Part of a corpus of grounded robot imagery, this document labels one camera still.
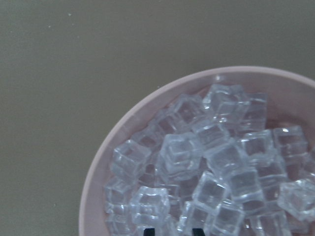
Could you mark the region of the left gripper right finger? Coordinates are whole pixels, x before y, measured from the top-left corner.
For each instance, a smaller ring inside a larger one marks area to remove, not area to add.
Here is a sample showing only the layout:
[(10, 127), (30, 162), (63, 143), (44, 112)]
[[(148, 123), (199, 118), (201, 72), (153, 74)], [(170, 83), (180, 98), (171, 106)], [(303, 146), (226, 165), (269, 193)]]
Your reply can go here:
[(193, 236), (204, 236), (204, 231), (202, 228), (193, 228), (192, 229)]

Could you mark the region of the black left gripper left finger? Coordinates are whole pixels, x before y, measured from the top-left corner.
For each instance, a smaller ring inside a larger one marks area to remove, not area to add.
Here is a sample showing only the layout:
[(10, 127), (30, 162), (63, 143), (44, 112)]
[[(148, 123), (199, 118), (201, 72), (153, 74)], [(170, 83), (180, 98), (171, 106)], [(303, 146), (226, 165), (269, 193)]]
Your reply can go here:
[(155, 236), (155, 229), (154, 228), (145, 228), (144, 229), (144, 236)]

